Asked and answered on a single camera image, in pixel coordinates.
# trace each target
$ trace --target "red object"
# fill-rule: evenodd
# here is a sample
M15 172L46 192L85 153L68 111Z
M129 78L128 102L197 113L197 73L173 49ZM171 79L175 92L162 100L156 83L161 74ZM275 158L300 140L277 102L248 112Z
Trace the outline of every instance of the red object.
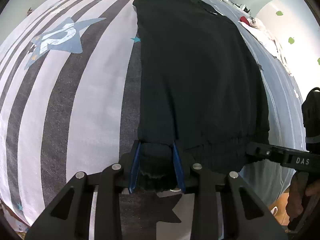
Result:
M250 26L250 24L249 24L249 22L248 22L247 18L246 18L246 17L244 17L244 16L241 16L241 17L240 17L240 22L244 22L245 24L247 24L247 25L249 25L249 26Z

